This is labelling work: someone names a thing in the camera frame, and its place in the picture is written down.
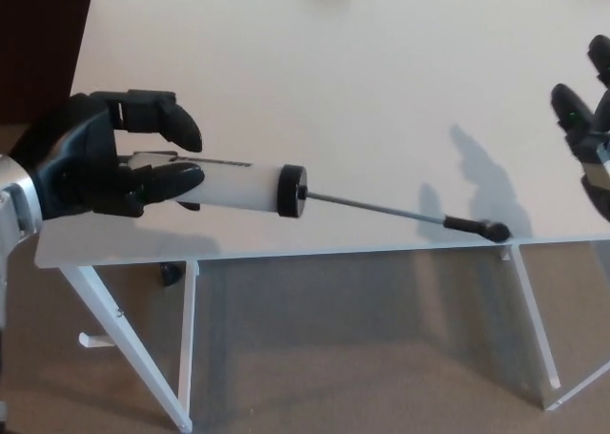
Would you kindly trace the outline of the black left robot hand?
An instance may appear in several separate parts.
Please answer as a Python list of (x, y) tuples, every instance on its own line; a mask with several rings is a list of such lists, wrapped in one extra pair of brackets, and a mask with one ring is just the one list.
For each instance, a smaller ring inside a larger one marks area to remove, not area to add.
[(44, 220), (87, 212), (141, 217), (147, 205), (203, 182), (203, 170), (191, 162), (136, 169), (121, 163), (117, 131), (160, 134), (193, 153), (203, 149), (199, 128), (173, 92), (75, 94), (33, 123), (9, 153), (30, 175)]

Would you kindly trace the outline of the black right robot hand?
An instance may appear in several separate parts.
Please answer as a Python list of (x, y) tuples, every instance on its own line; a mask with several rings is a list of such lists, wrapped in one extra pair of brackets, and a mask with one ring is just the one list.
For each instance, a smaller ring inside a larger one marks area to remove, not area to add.
[(609, 92), (592, 111), (571, 88), (559, 83), (551, 92), (551, 106), (565, 142), (581, 165), (582, 188), (598, 213), (608, 219)]

